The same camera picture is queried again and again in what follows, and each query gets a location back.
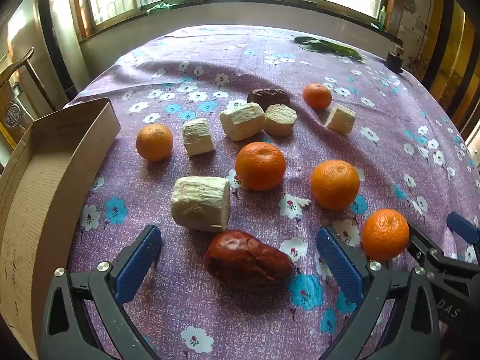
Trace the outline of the large white sugarcane chunk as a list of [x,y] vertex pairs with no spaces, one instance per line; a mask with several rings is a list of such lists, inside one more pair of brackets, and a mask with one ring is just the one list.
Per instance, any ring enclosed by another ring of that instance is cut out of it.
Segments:
[[184,228],[223,232],[230,220],[230,182],[214,176],[181,177],[173,186],[170,211]]

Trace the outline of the small orange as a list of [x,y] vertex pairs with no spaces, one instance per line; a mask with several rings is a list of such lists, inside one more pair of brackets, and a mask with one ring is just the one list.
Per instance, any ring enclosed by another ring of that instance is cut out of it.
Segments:
[[332,102],[332,94],[324,85],[311,83],[305,86],[303,99],[312,109],[324,110]]

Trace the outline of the round white chunk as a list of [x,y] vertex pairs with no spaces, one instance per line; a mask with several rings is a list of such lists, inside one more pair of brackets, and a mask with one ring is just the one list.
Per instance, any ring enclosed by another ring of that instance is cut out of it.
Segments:
[[264,115],[264,130],[276,137],[288,136],[297,120],[294,109],[284,104],[273,104],[267,108]]

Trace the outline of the dark red date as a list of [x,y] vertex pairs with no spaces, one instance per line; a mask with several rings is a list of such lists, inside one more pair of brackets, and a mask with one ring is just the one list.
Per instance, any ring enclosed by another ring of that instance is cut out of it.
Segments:
[[271,105],[290,104],[290,97],[286,91],[281,88],[259,88],[250,92],[247,96],[247,102],[254,102],[266,111]]

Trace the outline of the cardboard box tray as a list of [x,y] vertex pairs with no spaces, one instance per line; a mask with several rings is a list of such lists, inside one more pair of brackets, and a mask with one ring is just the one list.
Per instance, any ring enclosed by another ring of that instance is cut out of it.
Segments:
[[109,99],[34,121],[1,174],[1,316],[37,359],[54,271],[66,266],[95,176],[120,123]]

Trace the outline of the small black object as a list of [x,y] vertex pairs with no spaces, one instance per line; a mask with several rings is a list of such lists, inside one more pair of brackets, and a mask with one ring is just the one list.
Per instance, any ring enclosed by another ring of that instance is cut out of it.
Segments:
[[401,46],[396,45],[393,51],[390,51],[385,58],[385,66],[394,73],[401,73],[403,71],[403,56],[404,49]]

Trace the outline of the purple floral tablecloth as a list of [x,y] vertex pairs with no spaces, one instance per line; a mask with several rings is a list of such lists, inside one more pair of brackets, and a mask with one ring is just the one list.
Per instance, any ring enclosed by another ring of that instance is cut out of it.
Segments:
[[292,32],[186,28],[118,60],[76,96],[121,130],[80,214],[71,268],[146,224],[163,250],[126,306],[161,359],[317,359],[355,310],[318,254],[327,226],[410,272],[408,225],[476,263],[448,228],[479,222],[479,171],[413,76],[303,49]]

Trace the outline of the wooden chair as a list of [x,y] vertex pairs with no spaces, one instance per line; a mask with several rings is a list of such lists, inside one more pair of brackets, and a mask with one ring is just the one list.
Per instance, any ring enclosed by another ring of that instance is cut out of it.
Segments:
[[18,82],[11,84],[11,77],[23,68],[46,101],[50,112],[58,110],[32,66],[34,51],[34,47],[29,48],[22,58],[9,64],[1,72],[1,136],[13,150],[32,122],[40,116],[40,112],[33,101],[23,95],[24,91]]

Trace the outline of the green bottle on sill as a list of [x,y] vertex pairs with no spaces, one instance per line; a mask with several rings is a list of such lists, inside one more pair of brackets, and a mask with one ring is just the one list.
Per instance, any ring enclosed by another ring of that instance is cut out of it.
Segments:
[[379,15],[378,15],[378,27],[379,27],[380,31],[384,30],[385,21],[386,21],[386,7],[382,6],[381,10],[379,11]]

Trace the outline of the green leafy vegetable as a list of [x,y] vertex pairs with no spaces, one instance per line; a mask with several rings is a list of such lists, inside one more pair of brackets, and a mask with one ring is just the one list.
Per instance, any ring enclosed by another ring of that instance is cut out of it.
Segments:
[[355,49],[327,41],[326,39],[315,37],[295,37],[294,43],[299,45],[303,50],[311,52],[333,54],[340,57],[355,59],[357,61],[363,60],[362,55]]

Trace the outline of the tall silver air conditioner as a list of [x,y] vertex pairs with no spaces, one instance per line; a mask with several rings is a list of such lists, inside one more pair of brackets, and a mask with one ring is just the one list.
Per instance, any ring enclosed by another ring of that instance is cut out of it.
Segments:
[[61,91],[72,101],[89,83],[71,0],[36,0],[38,24]]

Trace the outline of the green cloth on sill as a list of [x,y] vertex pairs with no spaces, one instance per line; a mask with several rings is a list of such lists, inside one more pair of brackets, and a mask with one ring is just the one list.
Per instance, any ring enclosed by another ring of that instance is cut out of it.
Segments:
[[169,4],[166,2],[160,2],[149,8],[146,13],[149,16],[160,14],[163,11],[170,11],[175,7],[175,4]]

